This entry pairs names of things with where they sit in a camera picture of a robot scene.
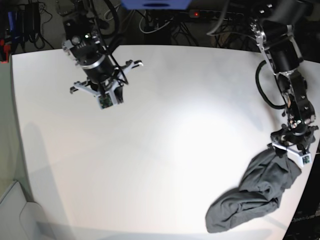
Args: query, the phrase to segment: white tabletop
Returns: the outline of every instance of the white tabletop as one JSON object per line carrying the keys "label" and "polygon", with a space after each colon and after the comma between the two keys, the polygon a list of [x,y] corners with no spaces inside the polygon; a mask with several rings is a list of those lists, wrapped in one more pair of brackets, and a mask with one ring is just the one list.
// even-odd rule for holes
{"label": "white tabletop", "polygon": [[[62,50],[13,56],[30,184],[57,238],[282,239],[311,164],[285,191],[277,211],[206,234],[210,204],[238,186],[250,160],[267,148],[270,133],[286,122],[257,90],[262,56],[152,45],[121,46],[114,56],[120,64],[142,60],[144,67],[127,75],[124,104],[104,110],[89,94],[69,93],[86,75]],[[304,62],[301,72],[319,116],[320,65]],[[272,102],[283,104],[267,67],[261,85]]]}

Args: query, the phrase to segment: gray cloth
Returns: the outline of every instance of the gray cloth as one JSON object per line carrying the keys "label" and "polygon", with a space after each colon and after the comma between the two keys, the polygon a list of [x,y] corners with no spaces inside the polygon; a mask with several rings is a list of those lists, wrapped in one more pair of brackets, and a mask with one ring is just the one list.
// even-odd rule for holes
{"label": "gray cloth", "polygon": [[285,189],[300,174],[300,168],[287,155],[280,158],[272,149],[261,152],[251,160],[239,188],[223,194],[210,206],[205,216],[207,231],[227,231],[272,213],[280,206]]}

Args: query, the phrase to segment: fabric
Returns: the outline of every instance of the fabric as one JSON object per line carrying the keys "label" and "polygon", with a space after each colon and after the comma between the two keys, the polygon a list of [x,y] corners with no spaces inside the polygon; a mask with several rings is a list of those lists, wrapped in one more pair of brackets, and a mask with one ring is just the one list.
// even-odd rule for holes
{"label": "fabric", "polygon": [[209,208],[205,221],[209,233],[232,229],[251,219],[272,213],[280,206],[285,189],[301,174],[285,155],[267,149],[253,158],[239,188],[223,194]]}

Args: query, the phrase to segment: white table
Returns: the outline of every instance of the white table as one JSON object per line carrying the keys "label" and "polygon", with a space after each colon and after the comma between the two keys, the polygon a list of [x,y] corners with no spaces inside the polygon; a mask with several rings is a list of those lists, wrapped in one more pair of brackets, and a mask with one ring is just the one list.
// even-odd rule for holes
{"label": "white table", "polygon": [[[274,213],[218,234],[205,225],[210,204],[239,184],[286,122],[258,93],[262,56],[151,45],[121,46],[114,55],[145,66],[127,75],[124,104],[105,110],[84,92],[69,93],[86,76],[62,50],[13,56],[30,183],[57,239],[282,239],[311,164]],[[320,65],[305,62],[301,71],[319,116]],[[268,68],[260,75],[271,101],[282,104]]]}

